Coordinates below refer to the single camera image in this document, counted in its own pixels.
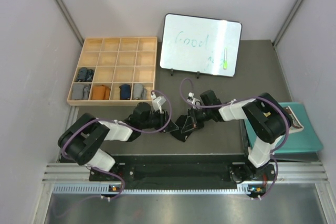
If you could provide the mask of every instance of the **marker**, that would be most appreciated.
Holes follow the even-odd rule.
[[[223,68],[227,69],[227,54],[226,54],[226,48],[224,48],[224,64]]]

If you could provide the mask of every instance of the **wooden organizer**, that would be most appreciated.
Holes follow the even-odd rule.
[[[67,102],[73,106],[137,105],[151,102],[155,88],[156,37],[90,38],[86,39],[72,80]],[[94,70],[92,82],[76,82],[81,67]],[[71,100],[72,85],[90,84],[89,100]],[[133,85],[141,83],[147,89],[146,100],[133,100]],[[120,100],[119,86],[131,85],[131,99]],[[109,100],[91,100],[92,87],[104,85],[111,89]]]

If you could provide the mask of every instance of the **whiteboard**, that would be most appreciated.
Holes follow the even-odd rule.
[[[233,77],[241,26],[227,20],[167,14],[160,66]]]

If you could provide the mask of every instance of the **cable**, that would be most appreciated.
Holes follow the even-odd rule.
[[[132,130],[134,130],[134,131],[138,131],[138,132],[140,132],[140,133],[146,133],[146,134],[157,133],[157,132],[160,132],[160,131],[162,131],[163,129],[165,129],[165,128],[167,127],[167,125],[169,124],[171,118],[172,118],[172,111],[173,111],[173,110],[172,110],[172,104],[170,103],[170,100],[168,99],[168,97],[167,97],[164,93],[162,93],[161,91],[158,91],[158,90],[152,90],[151,93],[153,93],[153,92],[155,92],[155,93],[159,93],[160,95],[162,95],[162,96],[166,99],[166,101],[168,102],[168,105],[169,105],[169,117],[168,117],[167,122],[164,124],[164,126],[162,126],[160,129],[155,130],[155,131],[142,131],[142,130],[139,130],[139,129],[134,128],[134,127],[132,127],[132,126],[129,126],[129,125],[125,124],[125,123],[119,123],[119,122],[118,122],[118,124],[121,124],[121,125],[123,125],[123,126],[126,126],[126,127],[130,128],[130,129],[132,129]],[[94,120],[88,122],[87,124],[83,125],[83,126],[82,126],[81,128],[79,128],[79,130],[76,131],[76,132],[69,138],[69,140],[63,145],[63,147],[62,147],[62,149],[61,149],[61,153],[62,153],[62,156],[63,156],[64,158],[66,158],[66,159],[71,159],[71,158],[66,154],[66,152],[65,152],[66,148],[69,146],[69,144],[71,143],[71,141],[72,141],[78,134],[80,134],[86,127],[88,127],[88,126],[90,126],[90,125],[92,125],[93,123],[96,123],[96,122],[98,122],[98,121],[106,121],[106,122],[109,122],[109,123],[115,123],[115,121],[114,121],[114,120],[111,120],[111,119],[100,119],[100,118],[96,118],[96,119],[94,119]]]
[[[184,78],[181,83],[180,83],[180,96],[181,98],[183,99],[184,102],[186,102],[189,106],[194,106],[196,108],[221,108],[221,107],[224,107],[224,106],[228,106],[228,105],[231,105],[233,103],[237,103],[237,102],[242,102],[242,101],[246,101],[246,100],[249,100],[249,99],[258,99],[262,102],[265,102],[267,104],[269,104],[273,109],[275,109],[281,116],[283,122],[285,123],[285,137],[283,138],[281,144],[279,144],[278,147],[275,147],[273,150],[270,151],[270,158],[274,160],[275,162],[275,165],[276,165],[276,173],[275,173],[275,176],[274,176],[274,180],[272,181],[272,184],[269,186],[268,190],[262,195],[259,197],[259,199],[263,199],[268,193],[269,191],[273,188],[273,185],[275,184],[275,181],[277,180],[278,178],[278,162],[277,160],[275,159],[275,157],[273,156],[273,153],[275,151],[277,151],[278,149],[280,149],[281,147],[283,147],[283,145],[286,143],[287,139],[288,139],[288,135],[289,135],[289,124],[287,122],[287,119],[285,117],[285,115],[282,113],[282,111],[272,102],[268,101],[267,99],[265,98],[262,98],[262,97],[251,97],[251,98],[248,98],[248,99],[243,99],[243,100],[238,100],[238,101],[234,101],[234,102],[230,102],[230,103],[224,103],[224,104],[219,104],[219,105],[210,105],[210,106],[206,106],[206,105],[196,105],[196,104],[190,104],[184,97],[183,97],[183,94],[182,94],[182,85],[185,81],[189,81],[191,86],[192,86],[192,92],[194,92],[194,83],[193,81],[190,79],[190,78]]]
[[[113,197],[111,197],[110,200],[113,200],[113,199],[116,199],[116,198],[120,197],[120,195],[122,194],[122,192],[124,191],[125,186],[126,186],[125,181],[123,180],[123,178],[120,177],[120,176],[117,175],[117,174],[110,173],[110,172],[106,172],[106,171],[101,170],[101,169],[98,169],[98,168],[96,168],[96,167],[92,167],[92,168],[95,169],[95,170],[97,170],[97,171],[99,171],[99,172],[101,172],[101,173],[105,173],[105,174],[111,175],[112,177],[115,177],[115,178],[117,178],[117,179],[120,180],[120,182],[121,182],[121,189],[119,190],[119,192],[118,192],[116,195],[114,195]],[[55,204],[53,204],[53,206],[52,206],[51,209],[52,209],[52,211],[53,211],[54,216],[55,216],[57,219],[60,219],[60,218],[64,217],[65,215],[67,215],[68,213],[70,213],[74,208],[78,207],[78,206],[79,206],[80,204],[82,204],[84,201],[86,201],[86,200],[88,200],[88,199],[100,198],[100,197],[101,197],[100,195],[91,195],[91,196],[88,196],[88,197],[86,197],[86,198],[84,198],[84,199],[78,201],[77,203],[73,204],[71,207],[68,208],[68,210],[66,210],[65,212],[63,212],[63,213],[60,214],[60,215],[56,214]]]

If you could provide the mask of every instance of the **brown folded cloth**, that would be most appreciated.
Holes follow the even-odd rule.
[[[104,85],[92,87],[91,100],[109,100],[111,89]]]
[[[106,87],[105,88],[105,97],[104,100],[109,100],[110,99],[110,93],[111,93],[111,89]]]

